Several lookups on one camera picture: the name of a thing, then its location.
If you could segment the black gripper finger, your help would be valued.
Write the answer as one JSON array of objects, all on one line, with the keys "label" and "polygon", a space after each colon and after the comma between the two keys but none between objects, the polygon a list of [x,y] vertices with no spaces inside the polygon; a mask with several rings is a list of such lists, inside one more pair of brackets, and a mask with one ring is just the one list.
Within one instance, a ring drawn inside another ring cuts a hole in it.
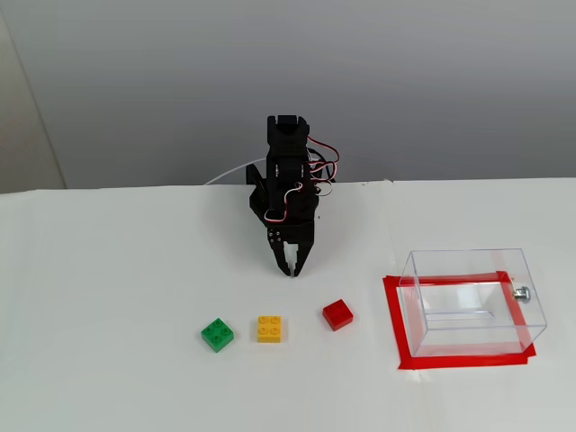
[{"label": "black gripper finger", "polygon": [[267,228],[267,239],[274,253],[275,261],[279,269],[287,276],[292,275],[291,268],[286,260],[284,252],[284,234],[282,231],[275,227]]},{"label": "black gripper finger", "polygon": [[313,222],[305,222],[294,227],[293,238],[297,244],[296,263],[294,275],[298,276],[314,245],[315,225]]}]

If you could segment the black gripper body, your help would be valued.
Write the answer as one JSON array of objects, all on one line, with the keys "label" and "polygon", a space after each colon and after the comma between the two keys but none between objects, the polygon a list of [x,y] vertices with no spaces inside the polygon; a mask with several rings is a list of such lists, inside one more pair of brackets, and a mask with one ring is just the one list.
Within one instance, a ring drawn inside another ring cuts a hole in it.
[{"label": "black gripper body", "polygon": [[314,223],[317,195],[311,182],[296,180],[278,182],[272,177],[265,180],[263,222],[282,231],[284,243],[296,244],[294,227],[305,222]]}]

